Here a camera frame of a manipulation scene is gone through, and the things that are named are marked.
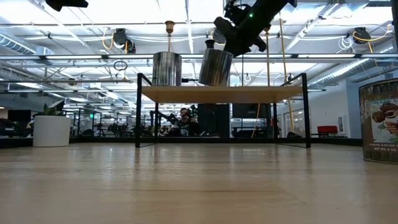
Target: wooden table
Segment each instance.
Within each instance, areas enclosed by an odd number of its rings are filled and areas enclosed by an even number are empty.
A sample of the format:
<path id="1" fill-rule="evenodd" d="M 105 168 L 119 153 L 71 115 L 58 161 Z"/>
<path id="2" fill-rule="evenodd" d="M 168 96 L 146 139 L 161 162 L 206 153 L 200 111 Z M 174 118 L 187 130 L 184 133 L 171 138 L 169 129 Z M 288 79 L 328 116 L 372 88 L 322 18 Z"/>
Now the wooden table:
<path id="1" fill-rule="evenodd" d="M 155 103 L 275 103 L 301 94 L 301 86 L 143 86 Z"/>

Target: wooden floor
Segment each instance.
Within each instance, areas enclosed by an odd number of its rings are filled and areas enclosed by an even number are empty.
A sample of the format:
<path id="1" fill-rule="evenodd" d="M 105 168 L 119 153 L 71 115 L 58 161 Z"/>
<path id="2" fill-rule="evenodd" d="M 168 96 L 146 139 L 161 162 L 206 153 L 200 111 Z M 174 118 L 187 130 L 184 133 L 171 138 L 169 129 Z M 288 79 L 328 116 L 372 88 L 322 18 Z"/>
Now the wooden floor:
<path id="1" fill-rule="evenodd" d="M 398 166 L 327 145 L 3 149 L 0 223 L 398 223 Z"/>

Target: desk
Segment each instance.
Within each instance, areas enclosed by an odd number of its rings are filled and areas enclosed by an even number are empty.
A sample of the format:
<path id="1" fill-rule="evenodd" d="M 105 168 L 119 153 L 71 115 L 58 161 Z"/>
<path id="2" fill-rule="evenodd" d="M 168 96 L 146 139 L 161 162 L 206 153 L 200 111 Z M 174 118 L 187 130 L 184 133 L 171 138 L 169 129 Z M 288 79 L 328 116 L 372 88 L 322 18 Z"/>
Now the desk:
<path id="1" fill-rule="evenodd" d="M 142 73 L 137 78 L 137 108 L 136 108 L 136 147 L 141 146 L 141 107 L 142 95 L 155 102 L 155 140 L 158 136 L 159 103 L 273 103 L 274 114 L 277 114 L 277 103 L 298 94 L 303 94 L 305 144 L 311 147 L 310 115 L 308 105 L 307 74 L 301 73 L 292 81 L 301 78 L 302 86 L 152 86 L 152 82 Z M 142 81 L 149 86 L 142 86 Z M 277 139 L 277 125 L 274 126 L 274 139 Z"/>

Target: white planter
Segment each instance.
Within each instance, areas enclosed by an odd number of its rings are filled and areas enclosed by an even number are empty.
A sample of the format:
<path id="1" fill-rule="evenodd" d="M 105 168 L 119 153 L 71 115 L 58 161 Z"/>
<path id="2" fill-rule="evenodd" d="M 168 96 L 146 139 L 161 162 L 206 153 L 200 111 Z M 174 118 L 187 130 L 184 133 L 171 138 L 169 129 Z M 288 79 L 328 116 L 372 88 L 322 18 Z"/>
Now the white planter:
<path id="1" fill-rule="evenodd" d="M 69 133 L 69 118 L 64 116 L 36 116 L 33 130 L 33 146 L 68 146 Z"/>

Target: metal bucket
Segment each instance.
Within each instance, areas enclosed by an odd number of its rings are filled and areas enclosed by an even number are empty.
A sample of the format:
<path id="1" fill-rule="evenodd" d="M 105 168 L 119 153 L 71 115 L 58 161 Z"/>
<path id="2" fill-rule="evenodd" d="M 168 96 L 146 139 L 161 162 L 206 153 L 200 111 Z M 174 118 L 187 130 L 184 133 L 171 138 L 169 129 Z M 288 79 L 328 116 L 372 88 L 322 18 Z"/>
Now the metal bucket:
<path id="1" fill-rule="evenodd" d="M 152 85 L 180 86 L 182 74 L 181 55 L 173 52 L 154 54 L 154 71 Z"/>
<path id="2" fill-rule="evenodd" d="M 363 156 L 398 164 L 398 78 L 359 88 Z"/>
<path id="3" fill-rule="evenodd" d="M 234 55 L 222 50 L 206 49 L 201 63 L 199 82 L 210 86 L 227 86 Z"/>

